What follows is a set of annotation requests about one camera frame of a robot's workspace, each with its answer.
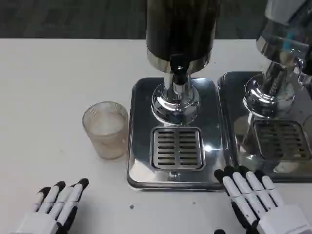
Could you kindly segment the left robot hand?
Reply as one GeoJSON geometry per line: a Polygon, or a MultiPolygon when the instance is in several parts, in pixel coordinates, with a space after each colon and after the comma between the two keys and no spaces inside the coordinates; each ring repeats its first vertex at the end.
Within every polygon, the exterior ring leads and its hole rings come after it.
{"type": "Polygon", "coordinates": [[[82,178],[67,186],[59,181],[36,193],[36,201],[14,234],[67,234],[75,220],[78,203],[89,180],[82,178]]]}

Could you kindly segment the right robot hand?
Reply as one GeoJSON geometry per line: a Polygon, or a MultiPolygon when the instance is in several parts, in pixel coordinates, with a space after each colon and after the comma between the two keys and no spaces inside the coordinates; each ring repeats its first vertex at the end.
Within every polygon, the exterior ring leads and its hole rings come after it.
{"type": "Polygon", "coordinates": [[[301,208],[285,203],[271,178],[245,166],[214,172],[248,234],[310,234],[312,225],[301,208]]]}

